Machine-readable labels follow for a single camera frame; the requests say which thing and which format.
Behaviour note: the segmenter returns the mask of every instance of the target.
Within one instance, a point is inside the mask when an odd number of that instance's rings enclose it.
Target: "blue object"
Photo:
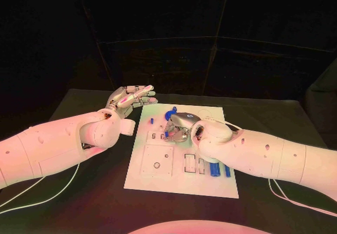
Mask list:
[[[227,177],[229,178],[231,177],[231,170],[229,170],[229,167],[225,165],[225,171],[227,171]]]
[[[212,177],[219,177],[221,176],[219,163],[209,163],[209,169],[211,169],[211,176]]]
[[[172,109],[172,111],[167,111],[166,112],[166,120],[169,121],[169,119],[170,119],[170,116],[173,115],[173,114],[176,114],[178,113],[178,107],[175,106],[173,107],[173,109]]]

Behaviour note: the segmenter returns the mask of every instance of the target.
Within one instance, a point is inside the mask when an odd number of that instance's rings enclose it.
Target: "table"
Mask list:
[[[71,89],[51,120],[104,108],[110,91]],[[323,139],[293,100],[157,95],[160,103],[224,107],[225,119],[244,129],[261,131],[313,146]],[[129,118],[139,122],[142,108]],[[129,233],[152,224],[203,219],[237,223],[275,234],[337,233],[337,218],[293,205],[270,191],[268,180],[235,172],[239,199],[124,189],[134,136],[120,136],[117,144],[81,163],[77,177],[64,193],[48,203],[0,215],[2,233]],[[75,167],[49,176],[0,210],[52,197],[64,188]],[[36,180],[3,189],[0,203]],[[280,182],[288,197],[337,212],[337,203],[320,192]]]

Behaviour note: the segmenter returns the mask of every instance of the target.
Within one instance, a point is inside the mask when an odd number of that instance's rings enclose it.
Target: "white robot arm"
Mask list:
[[[134,133],[124,119],[134,107],[157,103],[153,86],[121,87],[106,109],[44,124],[0,142],[0,188],[52,175],[114,146],[120,134]]]
[[[172,115],[170,125],[185,128],[178,117]],[[232,131],[227,122],[211,117],[188,125],[196,153],[208,162],[221,161],[254,176],[301,184],[337,201],[337,151],[251,130]]]

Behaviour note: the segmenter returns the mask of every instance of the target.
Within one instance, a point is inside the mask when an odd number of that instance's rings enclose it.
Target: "dark table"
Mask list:
[[[104,108],[111,92],[70,90],[51,120]],[[324,147],[324,142],[297,101],[225,97],[157,95],[160,103],[224,107],[225,118],[245,129],[291,141]],[[142,108],[129,118],[139,122]],[[81,163],[74,182],[48,203],[0,215],[0,233],[127,233],[152,224],[205,219],[237,223],[267,232],[337,233],[337,218],[293,205],[270,191],[268,181],[239,171],[239,199],[124,189],[134,136],[120,136],[117,144]],[[75,167],[45,178],[0,210],[52,197],[64,188]],[[0,203],[36,180],[3,189]],[[280,182],[288,197],[337,212],[337,203],[320,192]]]

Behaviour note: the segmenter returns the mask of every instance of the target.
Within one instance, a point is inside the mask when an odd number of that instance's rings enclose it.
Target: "gray table surface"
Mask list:
[[[70,90],[51,120],[104,108],[110,91]],[[297,101],[157,95],[160,103],[224,107],[225,118],[245,129],[261,131],[313,146],[324,142]],[[142,108],[129,116],[139,122]],[[152,224],[203,219],[237,223],[267,232],[337,233],[337,218],[299,207],[273,195],[268,181],[237,171],[239,199],[124,189],[134,136],[81,166],[74,182],[48,203],[0,215],[0,233],[129,233]],[[64,188],[75,167],[46,177],[22,197],[0,208],[32,204]],[[36,180],[3,189],[0,203]],[[337,212],[337,203],[320,192],[281,181],[288,197]]]

